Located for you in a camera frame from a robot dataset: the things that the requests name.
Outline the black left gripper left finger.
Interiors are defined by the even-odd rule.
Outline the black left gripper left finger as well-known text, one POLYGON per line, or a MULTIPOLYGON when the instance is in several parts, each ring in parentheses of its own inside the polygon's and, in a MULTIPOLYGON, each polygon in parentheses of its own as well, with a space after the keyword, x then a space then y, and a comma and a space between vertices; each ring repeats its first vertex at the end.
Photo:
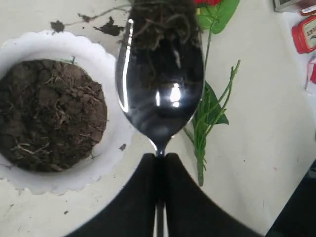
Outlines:
POLYGON ((69 237, 152 237, 154 232, 156 159, 144 154, 118 195, 69 237))

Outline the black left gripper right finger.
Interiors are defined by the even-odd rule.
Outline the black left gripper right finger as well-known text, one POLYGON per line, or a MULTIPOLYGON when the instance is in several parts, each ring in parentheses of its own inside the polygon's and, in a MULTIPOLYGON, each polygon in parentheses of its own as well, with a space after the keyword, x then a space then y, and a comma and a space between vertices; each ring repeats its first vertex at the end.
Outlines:
POLYGON ((179 157, 162 160, 163 198, 171 237, 257 237, 258 233, 216 205, 194 182, 179 157))

